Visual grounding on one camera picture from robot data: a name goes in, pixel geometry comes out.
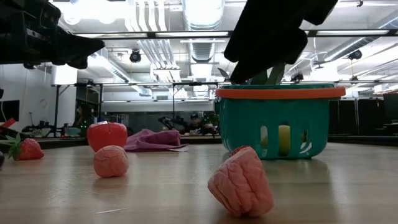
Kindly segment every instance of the toy brain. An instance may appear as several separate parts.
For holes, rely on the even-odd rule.
[[[235,217],[258,217],[274,206],[261,161],[248,146],[234,151],[210,178],[208,188]]]
[[[122,147],[106,146],[94,156],[94,171],[100,177],[120,177],[128,168],[129,161]]]
[[[124,147],[127,141],[127,128],[124,124],[107,121],[92,124],[87,129],[87,140],[95,152],[105,146]]]

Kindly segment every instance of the pink cloth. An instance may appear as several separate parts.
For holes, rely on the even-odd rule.
[[[176,130],[155,133],[144,129],[127,138],[124,150],[134,152],[169,151],[181,149],[187,145],[181,145],[180,133]]]
[[[274,206],[261,161],[251,147],[237,149],[210,178],[208,188],[235,217],[258,217]]]

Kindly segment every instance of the strawberry toy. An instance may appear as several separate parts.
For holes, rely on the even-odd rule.
[[[8,159],[11,157],[15,161],[24,161],[32,159],[41,159],[44,157],[43,150],[34,139],[25,139],[21,142],[21,137],[17,134],[16,138],[6,136],[11,141],[11,147],[8,152]]]

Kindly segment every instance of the wall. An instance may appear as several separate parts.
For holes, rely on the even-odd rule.
[[[157,95],[169,95],[169,92],[154,91],[153,97]],[[137,92],[105,92],[104,101],[121,101],[121,100],[153,100],[152,97],[141,97]],[[213,102],[176,102],[176,111],[213,111]],[[172,102],[131,102],[131,103],[103,103],[102,111],[104,112],[159,112],[173,111]]]
[[[51,102],[55,101],[55,90],[50,86],[51,74],[41,70],[27,70],[22,65],[0,65],[0,87],[4,89],[2,101],[20,100],[19,122],[11,129],[21,131],[31,125],[30,114],[35,125],[40,120],[49,120]]]

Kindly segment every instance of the ceiling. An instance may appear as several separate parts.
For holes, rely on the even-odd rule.
[[[330,14],[324,24],[315,27],[307,22],[303,22],[302,29],[373,29],[373,24],[379,22],[386,16],[396,13],[398,17],[398,0],[395,1],[364,1],[362,7],[356,7],[359,1],[345,1],[340,0],[336,8]],[[65,14],[69,12],[70,3],[68,1],[54,1],[57,7],[63,12],[61,18],[61,25],[70,32],[75,33],[95,33],[95,32],[127,32],[124,24],[123,15],[126,3],[123,0],[110,1],[106,9],[99,7],[99,4],[92,4],[91,11],[83,13],[79,23],[75,25],[68,25],[65,20]],[[233,30],[240,14],[243,10],[245,1],[242,0],[225,0],[224,12],[222,17],[222,24],[220,30]],[[146,21],[148,24],[148,5],[146,6]],[[117,19],[110,24],[103,24],[99,21],[98,15],[108,15],[117,17]],[[182,5],[179,0],[165,0],[165,25],[169,31],[185,30]],[[235,64],[229,62],[223,57],[223,52],[228,44],[228,39],[220,39],[224,42],[215,44],[215,56],[211,59],[212,66],[211,74],[208,76],[208,81],[222,80],[217,68],[222,68],[231,73]],[[374,55],[384,49],[398,44],[396,37],[383,37],[369,45],[362,47],[360,50],[363,57],[360,60],[354,60],[353,66],[348,59],[338,59],[334,62],[324,64],[323,69],[315,70],[311,62],[320,57],[322,54],[333,50],[337,46],[345,43],[350,38],[343,37],[317,37],[309,38],[298,65],[288,65],[286,68],[285,79],[290,80],[290,76],[298,71],[304,74],[305,78],[312,80],[338,80],[349,79],[352,74],[364,74],[368,72],[366,80],[381,78],[383,75],[398,74],[398,63],[391,63],[386,69],[380,69],[376,72],[371,72],[384,63],[396,59],[398,57],[398,47],[391,48],[381,54]],[[153,77],[150,74],[150,61],[141,51],[142,60],[139,63],[131,63],[129,56],[131,49],[140,49],[136,40],[107,40],[105,41],[106,48],[109,51],[109,59],[117,66],[128,73],[131,78],[137,82],[153,82]],[[175,61],[180,67],[180,78],[190,78],[192,76],[190,65],[192,63],[188,44],[181,43],[179,39],[170,40],[171,48]],[[78,73],[80,78],[92,78],[95,82],[120,82],[121,80],[115,78],[112,73],[101,65],[89,64],[86,70],[80,70]]]

